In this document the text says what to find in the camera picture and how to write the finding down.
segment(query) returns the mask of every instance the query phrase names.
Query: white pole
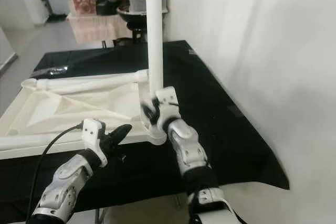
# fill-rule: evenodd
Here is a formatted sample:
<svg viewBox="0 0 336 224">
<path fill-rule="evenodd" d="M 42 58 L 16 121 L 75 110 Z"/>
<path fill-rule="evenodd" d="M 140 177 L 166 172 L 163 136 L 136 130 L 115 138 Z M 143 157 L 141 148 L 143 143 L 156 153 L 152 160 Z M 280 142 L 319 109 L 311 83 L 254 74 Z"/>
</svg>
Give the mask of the white pole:
<svg viewBox="0 0 336 224">
<path fill-rule="evenodd" d="M 163 88 L 162 0 L 146 0 L 149 94 Z"/>
</svg>

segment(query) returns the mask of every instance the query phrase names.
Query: black cloth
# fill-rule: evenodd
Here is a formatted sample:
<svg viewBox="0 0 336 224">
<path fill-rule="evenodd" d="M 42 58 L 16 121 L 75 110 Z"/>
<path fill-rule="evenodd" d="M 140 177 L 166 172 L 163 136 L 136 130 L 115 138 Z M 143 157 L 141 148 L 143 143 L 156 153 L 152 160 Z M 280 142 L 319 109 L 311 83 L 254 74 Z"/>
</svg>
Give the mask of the black cloth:
<svg viewBox="0 0 336 224">
<path fill-rule="evenodd" d="M 262 182 L 289 189 L 274 153 L 248 122 L 185 41 L 164 43 L 164 86 L 174 86 L 182 118 L 199 133 L 220 185 Z M 52 52 L 35 70 L 68 66 L 63 78 L 134 72 L 148 67 L 147 45 Z M 51 182 L 56 168 L 75 152 L 48 154 L 41 166 L 35 202 Z M 37 156 L 0 161 L 0 223 L 24 220 Z M 121 145 L 116 158 L 97 171 L 79 195 L 75 211 L 126 204 L 183 192 L 169 141 Z"/>
</svg>

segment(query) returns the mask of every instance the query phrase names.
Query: wire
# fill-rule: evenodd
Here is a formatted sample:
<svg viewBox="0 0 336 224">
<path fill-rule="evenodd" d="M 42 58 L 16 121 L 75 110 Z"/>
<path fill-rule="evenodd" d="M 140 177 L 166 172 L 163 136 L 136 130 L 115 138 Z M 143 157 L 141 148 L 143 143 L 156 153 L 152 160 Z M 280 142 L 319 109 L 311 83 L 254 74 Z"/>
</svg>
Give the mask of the wire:
<svg viewBox="0 0 336 224">
<path fill-rule="evenodd" d="M 72 130 L 75 130 L 75 129 L 81 129 L 83 126 L 82 123 L 80 124 L 77 124 L 76 126 L 73 126 L 71 128 L 68 128 L 67 130 L 63 131 L 62 133 L 58 134 L 58 136 L 56 136 L 54 138 L 54 140 L 52 140 L 48 146 L 45 148 L 45 150 L 43 151 L 43 153 L 40 155 L 40 158 L 37 162 L 37 165 L 36 165 L 36 169 L 35 169 L 35 173 L 34 173 L 34 177 L 33 177 L 33 182 L 32 182 L 32 187 L 30 189 L 30 195 L 29 195 L 29 203 L 28 203 L 28 210 L 27 210 L 27 217 L 26 217 L 26 224 L 28 224 L 28 221 L 29 221 L 29 218 L 30 218 L 30 214 L 31 214 L 31 205 L 33 203 L 33 197 L 34 197 L 34 190 L 35 190 L 35 184 L 36 184 L 36 180 L 37 180 L 37 175 L 39 173 L 39 170 L 40 170 L 40 166 L 41 166 L 41 163 L 44 159 L 44 157 L 46 156 L 48 150 L 51 148 L 51 146 L 57 141 L 59 140 L 63 135 L 67 134 L 68 132 L 72 131 Z"/>
</svg>

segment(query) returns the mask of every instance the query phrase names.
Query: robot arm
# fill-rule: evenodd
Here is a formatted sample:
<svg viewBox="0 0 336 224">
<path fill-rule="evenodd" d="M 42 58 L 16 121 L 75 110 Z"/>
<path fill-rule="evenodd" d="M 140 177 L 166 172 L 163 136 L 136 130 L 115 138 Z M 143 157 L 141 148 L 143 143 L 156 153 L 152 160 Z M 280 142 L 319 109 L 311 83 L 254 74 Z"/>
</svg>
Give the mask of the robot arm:
<svg viewBox="0 0 336 224">
<path fill-rule="evenodd" d="M 230 204 L 219 188 L 198 133 L 181 119 L 175 89 L 156 92 L 153 106 L 143 104 L 143 112 L 152 125 L 167 133 L 176 152 L 182 181 L 188 194 L 190 223 L 239 224 Z"/>
<path fill-rule="evenodd" d="M 85 150 L 77 153 L 56 170 L 29 223 L 66 223 L 85 183 L 97 168 L 107 165 L 114 148 L 125 138 L 131 127 L 129 124 L 122 125 L 105 135 L 104 123 L 85 119 L 82 128 Z"/>
</svg>

